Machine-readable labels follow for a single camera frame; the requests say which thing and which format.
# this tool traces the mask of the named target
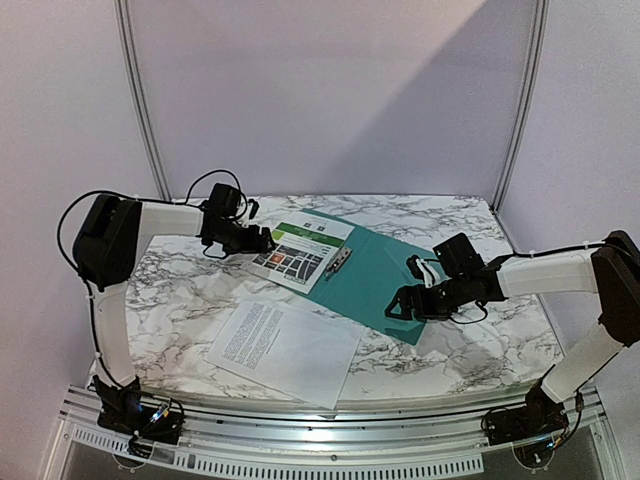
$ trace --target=orange square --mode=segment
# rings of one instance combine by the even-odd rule
[[[269,259],[269,261],[273,263],[281,263],[282,260],[284,260],[284,255],[282,255],[281,253],[274,253]]]

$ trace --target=green header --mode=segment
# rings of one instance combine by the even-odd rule
[[[331,247],[340,248],[344,244],[344,240],[340,240],[337,237],[330,237],[329,235],[324,235],[319,232],[312,232],[311,230],[307,230],[306,228],[298,227],[296,225],[291,225],[289,223],[281,223],[276,227],[276,231],[274,231],[274,235],[277,235],[276,232],[280,230],[281,232],[292,233],[294,235],[298,235],[299,237],[308,238],[313,240],[314,242],[322,243],[324,245],[329,245]]]

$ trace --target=paper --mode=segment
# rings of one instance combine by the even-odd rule
[[[256,256],[247,269],[285,287],[309,293],[353,226],[295,212],[272,232],[276,249]]]
[[[363,327],[272,301],[244,301],[207,361],[325,408],[334,408]]]

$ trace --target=metal clip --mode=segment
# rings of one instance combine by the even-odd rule
[[[342,247],[340,248],[340,250],[336,252],[336,254],[333,256],[333,258],[329,262],[329,266],[327,266],[327,269],[324,272],[325,280],[328,280],[329,278],[331,278],[331,276],[334,273],[336,273],[338,270],[340,270],[340,268],[342,268],[342,265],[344,265],[344,262],[346,262],[351,256],[352,251],[353,250],[351,250],[349,247]]]

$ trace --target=white marble surface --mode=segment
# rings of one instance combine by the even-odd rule
[[[485,261],[510,252],[477,198],[444,196],[304,196],[260,199],[256,218],[274,227],[289,212],[313,208],[431,249],[466,233]],[[127,292],[131,354],[143,386],[197,395],[287,399],[205,360],[237,303],[266,296],[351,321],[239,268],[247,256],[226,261],[202,255],[197,238],[157,237]],[[535,297],[488,305],[489,317],[468,326],[429,323],[415,347],[365,328],[341,400],[440,397],[495,390],[542,375],[561,356]],[[460,321],[478,318],[475,307]]]

